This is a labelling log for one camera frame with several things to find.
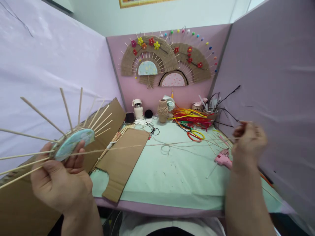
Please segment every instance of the twine spool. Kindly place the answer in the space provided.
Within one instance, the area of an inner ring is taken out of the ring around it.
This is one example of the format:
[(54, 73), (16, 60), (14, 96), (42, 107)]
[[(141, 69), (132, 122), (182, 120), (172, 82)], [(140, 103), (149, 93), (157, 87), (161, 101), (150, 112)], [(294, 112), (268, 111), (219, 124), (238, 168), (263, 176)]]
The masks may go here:
[(158, 102), (157, 107), (158, 119), (161, 123), (165, 123), (168, 114), (167, 101), (165, 99), (161, 99)]

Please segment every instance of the red pen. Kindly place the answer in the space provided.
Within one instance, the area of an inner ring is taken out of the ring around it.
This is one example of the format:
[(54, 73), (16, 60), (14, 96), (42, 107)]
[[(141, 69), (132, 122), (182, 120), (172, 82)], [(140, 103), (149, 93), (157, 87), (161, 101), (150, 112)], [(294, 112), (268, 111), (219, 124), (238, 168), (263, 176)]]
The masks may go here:
[(150, 140), (150, 138), (151, 138), (151, 136), (152, 136), (152, 134), (154, 133), (154, 129), (151, 131), (151, 133), (150, 133), (150, 136), (149, 136), (149, 139), (148, 140)]

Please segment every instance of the white thermos bottle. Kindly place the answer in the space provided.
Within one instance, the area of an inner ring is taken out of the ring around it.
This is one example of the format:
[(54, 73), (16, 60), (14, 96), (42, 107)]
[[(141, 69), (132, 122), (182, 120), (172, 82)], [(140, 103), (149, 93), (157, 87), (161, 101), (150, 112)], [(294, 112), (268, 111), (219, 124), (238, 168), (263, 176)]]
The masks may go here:
[(132, 106), (134, 107), (136, 120), (143, 120), (144, 115), (143, 115), (142, 101), (140, 99), (135, 99), (132, 101)]

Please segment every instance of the person's left hand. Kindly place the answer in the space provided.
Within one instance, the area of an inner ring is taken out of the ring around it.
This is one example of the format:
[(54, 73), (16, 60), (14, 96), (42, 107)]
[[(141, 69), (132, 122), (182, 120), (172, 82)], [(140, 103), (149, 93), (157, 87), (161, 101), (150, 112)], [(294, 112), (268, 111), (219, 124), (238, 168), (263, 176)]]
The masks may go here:
[[(43, 168), (31, 174), (33, 192), (45, 204), (60, 213), (74, 211), (84, 204), (92, 195), (92, 180), (83, 169), (83, 155), (85, 152), (84, 141), (81, 141), (73, 151), (78, 155), (70, 156), (63, 164), (56, 160), (48, 160), (44, 163), (36, 163), (37, 168)], [(41, 151), (49, 151), (52, 143), (47, 143)], [(44, 159), (48, 154), (42, 154), (37, 160)]]

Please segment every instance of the black yarn ball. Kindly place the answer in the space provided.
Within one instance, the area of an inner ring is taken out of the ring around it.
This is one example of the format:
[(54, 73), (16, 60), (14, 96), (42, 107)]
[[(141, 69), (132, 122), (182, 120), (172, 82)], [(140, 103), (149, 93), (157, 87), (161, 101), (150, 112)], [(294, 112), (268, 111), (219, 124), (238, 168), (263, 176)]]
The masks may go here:
[(152, 118), (153, 112), (151, 110), (146, 110), (144, 115), (145, 115), (146, 118), (149, 119), (149, 118)]

